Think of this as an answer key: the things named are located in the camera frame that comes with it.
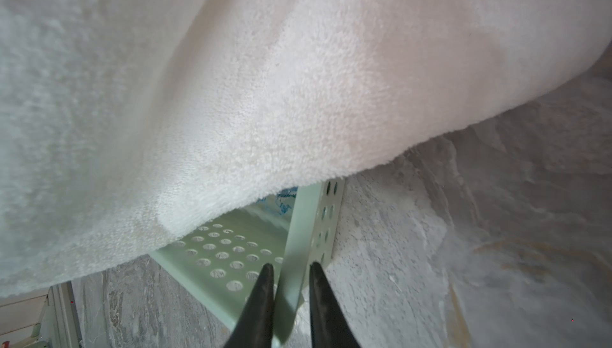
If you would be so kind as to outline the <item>blue Doraemon towel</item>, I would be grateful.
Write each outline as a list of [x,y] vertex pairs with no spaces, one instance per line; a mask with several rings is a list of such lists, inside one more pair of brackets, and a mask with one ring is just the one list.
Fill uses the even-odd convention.
[[261,198],[256,202],[266,212],[278,217],[291,217],[296,201],[297,187],[283,189],[276,194]]

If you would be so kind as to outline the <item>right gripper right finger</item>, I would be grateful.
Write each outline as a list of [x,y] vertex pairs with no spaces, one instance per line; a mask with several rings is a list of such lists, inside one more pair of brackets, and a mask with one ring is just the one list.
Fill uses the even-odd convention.
[[309,272],[309,309],[313,348],[360,348],[319,262]]

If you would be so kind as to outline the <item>plain white towel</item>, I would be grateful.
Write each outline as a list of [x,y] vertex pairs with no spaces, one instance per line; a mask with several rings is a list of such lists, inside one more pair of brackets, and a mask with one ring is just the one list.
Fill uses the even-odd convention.
[[1,293],[556,89],[611,0],[1,0]]

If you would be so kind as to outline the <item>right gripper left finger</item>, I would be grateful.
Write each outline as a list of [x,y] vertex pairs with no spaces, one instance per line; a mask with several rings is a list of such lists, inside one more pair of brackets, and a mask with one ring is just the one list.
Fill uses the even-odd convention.
[[271,348],[273,313],[274,268],[266,263],[224,348]]

